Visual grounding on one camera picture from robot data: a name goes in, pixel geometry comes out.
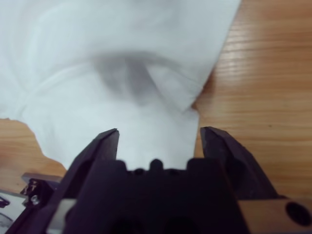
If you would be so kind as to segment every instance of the wooden surface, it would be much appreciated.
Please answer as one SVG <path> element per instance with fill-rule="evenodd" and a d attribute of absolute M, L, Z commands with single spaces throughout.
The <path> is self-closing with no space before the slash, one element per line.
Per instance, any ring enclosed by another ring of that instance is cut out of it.
<path fill-rule="evenodd" d="M 228 131 L 279 193 L 312 197 L 312 1 L 243 0 L 195 107 L 200 126 Z M 195 156 L 202 156 L 199 137 Z M 0 121 L 0 189 L 24 172 L 62 176 L 21 123 Z"/>

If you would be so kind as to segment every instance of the white t-shirt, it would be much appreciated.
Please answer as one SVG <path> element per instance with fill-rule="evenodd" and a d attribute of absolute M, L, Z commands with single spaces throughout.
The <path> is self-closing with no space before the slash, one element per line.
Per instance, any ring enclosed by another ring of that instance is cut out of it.
<path fill-rule="evenodd" d="M 26 123 L 66 168 L 118 128 L 129 170 L 185 168 L 191 104 L 239 0 L 1 0 L 0 117 Z"/>

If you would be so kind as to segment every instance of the mounting hole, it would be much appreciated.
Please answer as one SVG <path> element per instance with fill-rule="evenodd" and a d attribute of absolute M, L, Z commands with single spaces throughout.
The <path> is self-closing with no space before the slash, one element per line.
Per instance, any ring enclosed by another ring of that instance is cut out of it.
<path fill-rule="evenodd" d="M 188 217 L 171 218 L 163 234 L 200 234 L 198 227 Z"/>
<path fill-rule="evenodd" d="M 143 227 L 140 222 L 122 218 L 112 226 L 110 234 L 143 234 Z"/>
<path fill-rule="evenodd" d="M 289 202 L 286 205 L 286 212 L 295 223 L 301 226 L 311 225 L 310 212 L 304 206 L 295 202 Z"/>

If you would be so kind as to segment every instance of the white fabric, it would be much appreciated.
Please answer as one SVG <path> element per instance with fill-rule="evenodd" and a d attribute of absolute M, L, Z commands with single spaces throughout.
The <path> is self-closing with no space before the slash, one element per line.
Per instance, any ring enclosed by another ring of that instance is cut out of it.
<path fill-rule="evenodd" d="M 118 128 L 128 169 L 185 168 L 190 108 L 239 0 L 1 0 L 0 117 L 26 123 L 68 168 Z"/>

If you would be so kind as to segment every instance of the screw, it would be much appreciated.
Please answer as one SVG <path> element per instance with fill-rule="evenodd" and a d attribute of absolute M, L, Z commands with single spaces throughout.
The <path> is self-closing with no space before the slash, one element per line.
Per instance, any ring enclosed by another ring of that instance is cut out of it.
<path fill-rule="evenodd" d="M 34 206 L 36 206 L 40 203 L 40 200 L 39 200 L 37 195 L 32 196 L 30 200 L 34 204 Z"/>

